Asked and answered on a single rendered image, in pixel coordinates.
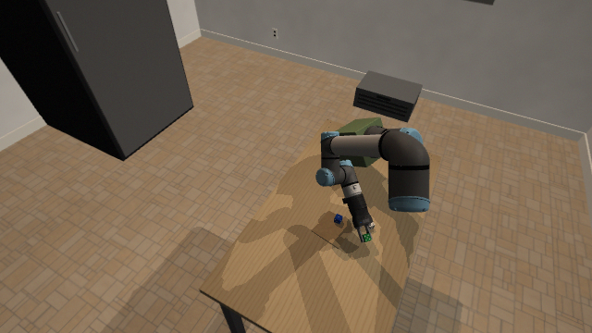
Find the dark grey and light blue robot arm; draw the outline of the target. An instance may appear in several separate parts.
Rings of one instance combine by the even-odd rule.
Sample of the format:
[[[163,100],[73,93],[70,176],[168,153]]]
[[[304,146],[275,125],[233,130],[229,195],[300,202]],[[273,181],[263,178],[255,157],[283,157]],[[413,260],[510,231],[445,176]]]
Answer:
[[[343,189],[359,183],[352,162],[339,161],[340,155],[381,157],[388,161],[389,209],[415,213],[428,210],[430,159],[416,129],[371,126],[364,135],[353,136],[325,131],[320,142],[321,168],[315,174],[320,186],[340,184]]]

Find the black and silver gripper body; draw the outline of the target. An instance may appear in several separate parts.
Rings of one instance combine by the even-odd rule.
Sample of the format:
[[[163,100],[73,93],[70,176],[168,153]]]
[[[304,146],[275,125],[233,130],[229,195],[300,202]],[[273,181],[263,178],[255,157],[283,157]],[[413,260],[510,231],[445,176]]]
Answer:
[[[373,223],[368,213],[367,205],[359,183],[352,184],[342,189],[344,196],[342,201],[347,204],[352,215],[352,223],[355,228]]]

